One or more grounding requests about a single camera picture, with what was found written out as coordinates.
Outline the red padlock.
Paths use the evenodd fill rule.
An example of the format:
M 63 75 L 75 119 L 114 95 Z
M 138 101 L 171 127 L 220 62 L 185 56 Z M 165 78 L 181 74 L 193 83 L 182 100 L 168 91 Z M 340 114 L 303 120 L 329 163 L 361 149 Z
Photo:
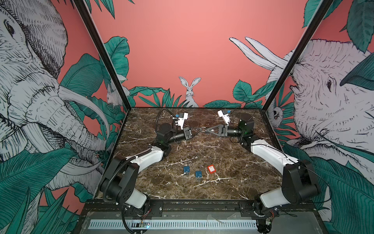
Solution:
M 210 165 L 207 167 L 207 170 L 210 174 L 214 174 L 216 173 L 216 169 L 215 169 L 215 166 L 214 165 Z

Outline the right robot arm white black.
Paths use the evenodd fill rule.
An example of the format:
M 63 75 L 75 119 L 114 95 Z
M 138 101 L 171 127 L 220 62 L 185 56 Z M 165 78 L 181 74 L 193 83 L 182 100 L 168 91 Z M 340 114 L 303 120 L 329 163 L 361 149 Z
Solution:
M 221 124 L 205 129 L 218 137 L 236 137 L 243 148 L 268 162 L 282 175 L 280 188 L 265 192 L 255 199 L 252 205 L 254 213 L 264 217 L 272 208 L 297 205 L 319 195 L 321 188 L 312 163 L 274 148 L 255 135 L 254 126 L 252 119 L 240 119 L 237 127 Z

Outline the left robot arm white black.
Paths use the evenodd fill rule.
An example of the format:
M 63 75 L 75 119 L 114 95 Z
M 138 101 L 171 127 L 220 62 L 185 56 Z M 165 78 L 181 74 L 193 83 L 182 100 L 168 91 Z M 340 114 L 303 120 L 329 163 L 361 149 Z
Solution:
M 192 138 L 190 127 L 177 130 L 164 123 L 156 133 L 156 138 L 145 151 L 133 156 L 116 156 L 99 183 L 104 202 L 132 207 L 138 216 L 145 216 L 151 210 L 150 198 L 135 189 L 138 174 L 149 166 L 162 161 L 171 151 L 171 143 Z

